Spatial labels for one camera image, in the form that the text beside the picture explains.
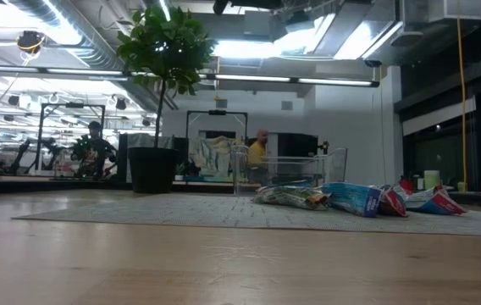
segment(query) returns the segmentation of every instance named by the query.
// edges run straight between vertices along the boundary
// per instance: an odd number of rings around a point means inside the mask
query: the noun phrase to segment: air duct
[[[52,27],[72,27],[81,37],[79,44],[69,50],[92,69],[122,69],[124,63],[83,14],[67,0],[11,0],[26,14]],[[118,83],[146,111],[155,112],[158,97],[154,92],[130,82]]]

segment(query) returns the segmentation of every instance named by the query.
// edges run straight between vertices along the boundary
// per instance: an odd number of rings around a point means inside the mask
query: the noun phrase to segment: blue chip bag
[[[343,209],[362,217],[376,217],[378,213],[382,190],[377,187],[333,182],[323,184],[321,190],[333,194],[325,203],[328,208]]]

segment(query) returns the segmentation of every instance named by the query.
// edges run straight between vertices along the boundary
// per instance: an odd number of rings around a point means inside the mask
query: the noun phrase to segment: gray carpet
[[[481,212],[469,212],[462,216],[409,214],[407,218],[378,216],[366,219],[338,210],[307,211],[255,204],[248,197],[166,194],[16,219],[481,236]]]

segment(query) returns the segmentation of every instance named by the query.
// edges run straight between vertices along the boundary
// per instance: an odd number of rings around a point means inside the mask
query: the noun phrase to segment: potted plant
[[[131,179],[135,192],[169,192],[174,179],[177,151],[158,147],[163,97],[166,91],[195,95],[197,73],[211,61],[215,41],[190,12],[170,8],[170,20],[160,7],[133,14],[133,30],[129,36],[119,31],[122,44],[117,55],[125,61],[125,69],[139,74],[133,82],[153,86],[159,81],[160,95],[156,118],[154,147],[132,147],[128,151]]]

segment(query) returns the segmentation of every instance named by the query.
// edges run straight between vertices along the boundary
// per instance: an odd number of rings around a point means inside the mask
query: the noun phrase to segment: snack bag
[[[450,198],[443,186],[411,194],[404,203],[409,211],[421,213],[460,215],[468,212]]]
[[[383,191],[379,201],[378,213],[383,215],[406,217],[406,206],[404,197],[401,195],[403,190],[401,186],[381,186]]]
[[[268,186],[257,190],[255,203],[278,204],[310,210],[326,210],[329,196],[310,187]]]
[[[362,217],[376,217],[382,191],[373,186],[359,186],[344,182],[326,183],[321,186],[323,193],[332,193],[326,206],[343,209]]]

